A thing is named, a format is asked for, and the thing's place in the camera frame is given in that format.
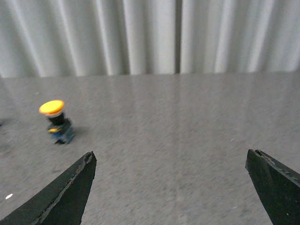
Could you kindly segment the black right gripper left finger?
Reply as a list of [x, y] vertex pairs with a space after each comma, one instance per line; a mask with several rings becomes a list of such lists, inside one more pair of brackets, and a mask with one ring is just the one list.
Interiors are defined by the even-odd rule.
[[2, 225], [79, 225], [95, 177], [97, 159], [88, 152], [19, 208]]

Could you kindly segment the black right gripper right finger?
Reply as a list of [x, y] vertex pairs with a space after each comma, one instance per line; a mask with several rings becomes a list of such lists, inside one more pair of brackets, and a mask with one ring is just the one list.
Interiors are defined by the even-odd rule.
[[245, 168], [274, 225], [300, 223], [300, 174], [261, 150], [249, 149]]

